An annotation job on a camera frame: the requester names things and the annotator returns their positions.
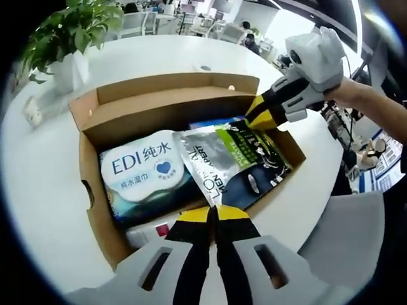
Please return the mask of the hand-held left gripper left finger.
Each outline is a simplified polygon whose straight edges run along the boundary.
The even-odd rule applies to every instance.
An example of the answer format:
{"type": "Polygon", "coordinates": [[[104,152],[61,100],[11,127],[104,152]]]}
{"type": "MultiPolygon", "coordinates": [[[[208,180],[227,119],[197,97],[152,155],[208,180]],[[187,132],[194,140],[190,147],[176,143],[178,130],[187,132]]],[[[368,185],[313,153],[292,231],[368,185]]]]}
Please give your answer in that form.
{"type": "Polygon", "coordinates": [[[68,304],[198,304],[209,267],[210,207],[182,213],[163,239],[120,262],[96,288],[68,293],[68,304]]]}

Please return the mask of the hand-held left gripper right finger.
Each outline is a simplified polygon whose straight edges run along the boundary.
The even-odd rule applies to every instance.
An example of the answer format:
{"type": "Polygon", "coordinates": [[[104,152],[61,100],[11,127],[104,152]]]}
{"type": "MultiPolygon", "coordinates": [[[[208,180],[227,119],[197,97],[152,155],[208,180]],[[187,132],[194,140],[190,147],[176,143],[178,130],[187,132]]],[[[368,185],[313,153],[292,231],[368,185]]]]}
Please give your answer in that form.
{"type": "Polygon", "coordinates": [[[273,236],[260,235],[249,215],[214,208],[217,264],[228,304],[322,304],[330,287],[273,236]]]}

